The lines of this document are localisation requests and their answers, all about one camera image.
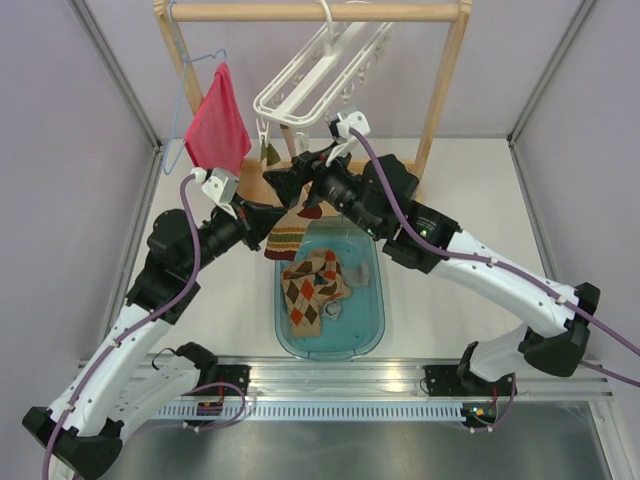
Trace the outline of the red mesh cloth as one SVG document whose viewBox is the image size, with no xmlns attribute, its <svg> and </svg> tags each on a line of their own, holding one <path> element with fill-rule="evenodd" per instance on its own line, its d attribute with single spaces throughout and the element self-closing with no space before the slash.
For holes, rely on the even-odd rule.
<svg viewBox="0 0 640 480">
<path fill-rule="evenodd" d="M 185 136 L 185 147 L 195 167 L 223 168 L 238 176 L 251 149 L 240 114 L 229 66 L 221 63 Z"/>
</svg>

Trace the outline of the wooden clothes rack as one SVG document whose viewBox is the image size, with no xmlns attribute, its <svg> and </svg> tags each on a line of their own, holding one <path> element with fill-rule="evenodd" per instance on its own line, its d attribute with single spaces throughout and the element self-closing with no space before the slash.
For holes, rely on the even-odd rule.
<svg viewBox="0 0 640 480">
<path fill-rule="evenodd" d="M 155 1 L 153 11 L 160 32 L 177 73 L 181 72 L 179 54 L 168 21 L 168 3 Z M 318 1 L 312 3 L 207 3 L 175 5 L 172 9 L 174 20 L 179 25 L 186 22 L 314 22 L 324 21 L 324 15 Z M 409 164 L 410 170 L 422 176 L 429 157 L 441 118 L 457 59 L 464 40 L 466 28 L 472 12 L 470 1 L 454 3 L 406 3 L 371 4 L 343 3 L 329 4 L 334 18 L 339 22 L 369 23 L 447 23 L 448 34 L 441 56 L 439 70 L 431 94 L 427 116 L 416 158 Z M 196 113 L 204 100 L 199 80 L 194 68 L 187 70 L 186 98 L 193 113 Z"/>
</svg>

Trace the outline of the aluminium frame post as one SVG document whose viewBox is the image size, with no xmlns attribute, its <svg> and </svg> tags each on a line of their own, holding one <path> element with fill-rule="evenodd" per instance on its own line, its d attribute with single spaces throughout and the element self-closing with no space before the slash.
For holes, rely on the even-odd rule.
<svg viewBox="0 0 640 480">
<path fill-rule="evenodd" d="M 531 115 L 534 113 L 540 100 L 556 76 L 558 69 L 561 67 L 565 57 L 573 47 L 584 25 L 587 23 L 598 4 L 598 0 L 581 0 L 578 3 L 576 10 L 554 47 L 539 78 L 534 84 L 534 87 L 521 109 L 510 133 L 506 137 L 510 150 L 515 148 L 519 138 L 529 123 Z"/>
<path fill-rule="evenodd" d="M 98 54 L 102 64 L 110 78 L 115 83 L 116 89 L 124 100 L 130 113 L 134 116 L 146 141 L 153 151 L 158 153 L 162 147 L 162 141 L 156 134 L 143 106 L 129 82 L 123 67 L 118 61 L 109 41 L 99 25 L 90 5 L 85 0 L 68 0 L 68 6 L 78 19 L 84 33 Z"/>
</svg>

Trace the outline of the argyle patterned sock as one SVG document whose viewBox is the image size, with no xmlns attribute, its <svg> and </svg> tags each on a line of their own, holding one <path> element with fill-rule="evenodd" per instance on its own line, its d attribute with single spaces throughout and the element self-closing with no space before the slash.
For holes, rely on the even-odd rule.
<svg viewBox="0 0 640 480">
<path fill-rule="evenodd" d="M 343 281 L 342 266 L 337 254 L 330 249 L 316 249 L 299 262 L 295 262 L 284 269 L 298 274 L 316 276 L 316 292 L 320 303 L 347 299 L 352 295 Z"/>
</svg>

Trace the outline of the grey ankle sock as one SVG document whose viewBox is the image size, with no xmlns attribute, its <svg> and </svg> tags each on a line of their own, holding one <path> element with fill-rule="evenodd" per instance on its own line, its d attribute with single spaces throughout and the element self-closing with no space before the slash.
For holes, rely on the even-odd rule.
<svg viewBox="0 0 640 480">
<path fill-rule="evenodd" d="M 332 300 L 322 306 L 321 316 L 329 320 L 337 320 L 342 311 L 340 300 Z"/>
<path fill-rule="evenodd" d="M 343 267 L 342 277 L 349 288 L 366 288 L 370 282 L 370 270 L 366 262 L 356 267 Z"/>
</svg>

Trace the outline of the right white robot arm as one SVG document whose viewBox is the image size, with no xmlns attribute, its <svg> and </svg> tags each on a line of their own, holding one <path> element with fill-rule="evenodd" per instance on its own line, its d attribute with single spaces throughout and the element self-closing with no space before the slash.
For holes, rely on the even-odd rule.
<svg viewBox="0 0 640 480">
<path fill-rule="evenodd" d="M 563 285 L 537 276 L 487 248 L 446 215 L 414 198 L 419 181 L 394 155 L 371 159 L 360 174 L 349 159 L 328 162 L 305 152 L 263 177 L 285 207 L 321 202 L 383 241 L 395 263 L 462 285 L 515 315 L 521 326 L 491 341 L 470 343 L 453 368 L 467 394 L 480 395 L 511 375 L 537 370 L 569 378 L 584 358 L 588 315 L 597 287 Z"/>
</svg>

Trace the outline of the cream striped sock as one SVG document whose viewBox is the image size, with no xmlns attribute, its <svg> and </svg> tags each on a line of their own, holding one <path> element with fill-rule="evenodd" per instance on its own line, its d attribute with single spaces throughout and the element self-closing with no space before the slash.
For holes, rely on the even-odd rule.
<svg viewBox="0 0 640 480">
<path fill-rule="evenodd" d="M 310 208 L 299 205 L 289 210 L 267 237 L 264 256 L 274 261 L 293 261 L 308 227 L 322 215 L 318 205 Z"/>
<path fill-rule="evenodd" d="M 284 124 L 280 124 L 279 128 L 283 135 L 289 157 L 293 158 L 296 154 L 293 132 L 289 126 Z M 260 142 L 261 167 L 263 170 L 269 170 L 271 167 L 279 164 L 282 159 L 278 150 L 270 140 L 270 126 L 268 124 L 258 127 L 258 138 Z"/>
</svg>

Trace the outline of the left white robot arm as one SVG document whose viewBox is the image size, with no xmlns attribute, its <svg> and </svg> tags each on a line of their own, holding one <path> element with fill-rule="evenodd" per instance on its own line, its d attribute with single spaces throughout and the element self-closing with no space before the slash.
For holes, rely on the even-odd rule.
<svg viewBox="0 0 640 480">
<path fill-rule="evenodd" d="M 134 389 L 125 387 L 198 294 L 196 274 L 239 243 L 259 250 L 287 212 L 240 196 L 231 207 L 231 213 L 214 208 L 202 224 L 188 208 L 154 220 L 144 267 L 108 336 L 63 394 L 48 407 L 30 408 L 22 420 L 47 460 L 57 458 L 76 475 L 98 479 L 162 406 L 183 393 L 215 390 L 218 358 L 195 342 L 174 349 L 170 362 Z"/>
</svg>

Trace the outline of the right aluminium frame post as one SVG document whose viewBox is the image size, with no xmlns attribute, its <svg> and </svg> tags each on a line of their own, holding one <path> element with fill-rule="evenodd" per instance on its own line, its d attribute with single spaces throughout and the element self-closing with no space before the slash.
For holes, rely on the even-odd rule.
<svg viewBox="0 0 640 480">
<path fill-rule="evenodd" d="M 531 115 L 534 113 L 540 100 L 556 76 L 558 69 L 561 67 L 565 57 L 573 47 L 584 25 L 587 23 L 598 4 L 598 0 L 581 0 L 578 3 L 576 10 L 554 47 L 539 78 L 534 84 L 534 87 L 521 109 L 510 133 L 506 137 L 510 150 L 515 148 L 519 138 L 529 123 Z"/>
</svg>

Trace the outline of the white clip sock hanger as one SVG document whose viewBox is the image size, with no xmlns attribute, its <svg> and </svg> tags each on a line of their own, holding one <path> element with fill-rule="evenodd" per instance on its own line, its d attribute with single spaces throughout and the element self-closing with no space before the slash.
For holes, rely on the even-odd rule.
<svg viewBox="0 0 640 480">
<path fill-rule="evenodd" d="M 268 160 L 271 127 L 292 132 L 316 124 L 341 99 L 348 102 L 354 79 L 366 80 L 371 61 L 384 53 L 395 24 L 339 22 L 328 2 L 319 3 L 324 25 L 253 100 L 260 157 Z"/>
</svg>

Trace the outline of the blue translucent plastic bin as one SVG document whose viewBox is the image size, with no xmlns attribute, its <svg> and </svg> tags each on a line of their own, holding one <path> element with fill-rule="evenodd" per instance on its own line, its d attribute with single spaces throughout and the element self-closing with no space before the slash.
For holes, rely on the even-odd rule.
<svg viewBox="0 0 640 480">
<path fill-rule="evenodd" d="M 293 259 L 275 262 L 274 277 L 275 333 L 289 354 L 349 360 L 382 340 L 386 319 L 376 247 L 346 218 L 312 221 Z"/>
</svg>

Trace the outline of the left aluminium frame post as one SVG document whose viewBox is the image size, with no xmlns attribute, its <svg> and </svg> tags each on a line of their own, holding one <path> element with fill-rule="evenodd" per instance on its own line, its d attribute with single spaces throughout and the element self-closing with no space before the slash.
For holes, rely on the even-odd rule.
<svg viewBox="0 0 640 480">
<path fill-rule="evenodd" d="M 118 61 L 109 41 L 99 25 L 90 5 L 85 0 L 68 0 L 68 6 L 78 19 L 84 33 L 98 54 L 102 64 L 110 78 L 115 83 L 116 89 L 124 100 L 130 113 L 134 116 L 146 141 L 153 151 L 158 153 L 162 147 L 162 141 L 156 134 L 143 106 L 129 82 L 123 67 Z"/>
</svg>

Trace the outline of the aluminium mounting rail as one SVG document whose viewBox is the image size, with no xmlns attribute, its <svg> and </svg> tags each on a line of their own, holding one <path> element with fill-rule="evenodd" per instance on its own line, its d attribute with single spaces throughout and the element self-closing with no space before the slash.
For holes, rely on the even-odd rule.
<svg viewBox="0 0 640 480">
<path fill-rule="evenodd" d="M 429 397 L 432 359 L 376 359 L 318 362 L 293 357 L 221 356 L 219 364 L 249 367 L 248 391 L 270 400 L 415 400 Z M 516 376 L 520 401 L 609 401 L 608 380 L 579 369 L 570 378 L 529 371 Z"/>
</svg>

